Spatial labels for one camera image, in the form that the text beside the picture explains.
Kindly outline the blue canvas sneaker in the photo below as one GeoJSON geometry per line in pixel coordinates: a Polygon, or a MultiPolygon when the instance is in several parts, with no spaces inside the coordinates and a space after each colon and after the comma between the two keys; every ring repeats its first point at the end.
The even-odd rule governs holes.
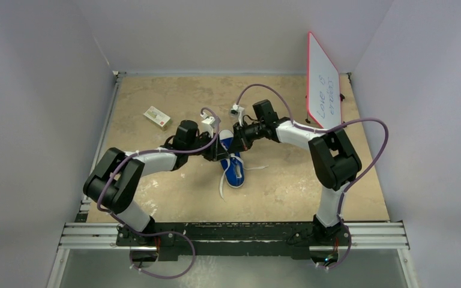
{"type": "MultiPolygon", "coordinates": [[[[225,151],[227,151],[234,138],[233,132],[231,132],[231,130],[222,130],[219,132],[218,136],[220,144],[223,146],[225,151]]],[[[219,184],[219,188],[221,190],[223,189],[224,181],[226,181],[231,188],[239,188],[243,185],[245,181],[244,167],[239,152],[235,154],[231,153],[229,158],[221,160],[220,164],[223,169],[223,174],[220,178],[219,184]]]]}

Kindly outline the white shoelace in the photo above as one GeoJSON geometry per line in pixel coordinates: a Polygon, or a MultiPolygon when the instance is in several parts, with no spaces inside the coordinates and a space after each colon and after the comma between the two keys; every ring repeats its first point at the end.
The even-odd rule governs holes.
{"type": "Polygon", "coordinates": [[[241,158],[239,153],[230,154],[229,158],[221,160],[220,164],[223,169],[222,176],[220,178],[218,191],[220,198],[224,199],[223,184],[226,182],[231,188],[240,188],[245,182],[245,171],[248,170],[262,170],[268,166],[258,167],[247,167],[244,164],[244,160],[241,158]]]}

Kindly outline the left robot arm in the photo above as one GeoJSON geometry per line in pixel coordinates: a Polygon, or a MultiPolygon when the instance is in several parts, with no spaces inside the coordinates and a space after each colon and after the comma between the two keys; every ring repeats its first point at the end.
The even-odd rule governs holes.
{"type": "Polygon", "coordinates": [[[152,243],[155,221],[134,201],[139,181],[144,176],[179,169],[190,156],[202,155],[215,160],[219,119],[213,116],[202,121],[183,120],[171,142],[152,150],[124,152],[108,149],[83,185],[83,193],[97,204],[100,211],[110,213],[131,229],[131,237],[139,245],[152,243]]]}

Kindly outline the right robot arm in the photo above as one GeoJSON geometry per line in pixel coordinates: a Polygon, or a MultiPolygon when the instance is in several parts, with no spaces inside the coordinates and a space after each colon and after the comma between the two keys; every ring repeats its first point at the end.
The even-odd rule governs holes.
{"type": "Polygon", "coordinates": [[[313,218],[311,236],[327,244],[343,229],[342,206],[345,190],[356,180],[361,160],[343,129],[327,133],[316,132],[288,117],[279,118],[270,101],[253,105],[256,120],[245,121],[244,108],[234,104],[229,111],[237,121],[229,153],[248,151],[255,140],[269,139],[309,151],[315,175],[322,185],[321,199],[313,218]]]}

